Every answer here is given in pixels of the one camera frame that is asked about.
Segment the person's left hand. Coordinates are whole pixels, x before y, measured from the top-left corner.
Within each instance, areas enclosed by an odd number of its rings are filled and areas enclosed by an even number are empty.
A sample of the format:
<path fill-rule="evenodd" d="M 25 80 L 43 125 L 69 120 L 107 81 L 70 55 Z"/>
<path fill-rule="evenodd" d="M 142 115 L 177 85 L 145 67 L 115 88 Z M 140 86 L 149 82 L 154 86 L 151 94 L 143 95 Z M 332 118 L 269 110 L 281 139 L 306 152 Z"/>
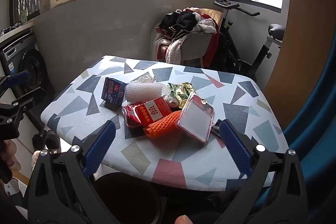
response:
<path fill-rule="evenodd" d="M 6 162 L 7 166 L 15 172 L 21 170 L 21 165 L 18 162 L 15 154 L 17 152 L 17 146 L 12 140 L 5 140 L 5 150 L 1 153 L 2 159 Z"/>

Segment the person's right hand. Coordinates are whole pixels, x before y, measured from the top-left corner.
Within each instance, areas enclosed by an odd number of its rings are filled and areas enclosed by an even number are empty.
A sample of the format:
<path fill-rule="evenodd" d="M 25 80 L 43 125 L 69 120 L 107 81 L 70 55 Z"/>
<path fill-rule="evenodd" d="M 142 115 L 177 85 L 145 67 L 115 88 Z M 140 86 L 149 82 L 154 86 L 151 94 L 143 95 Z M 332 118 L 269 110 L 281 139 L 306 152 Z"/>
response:
<path fill-rule="evenodd" d="M 175 224 L 193 224 L 187 215 L 181 215 L 175 220 Z"/>

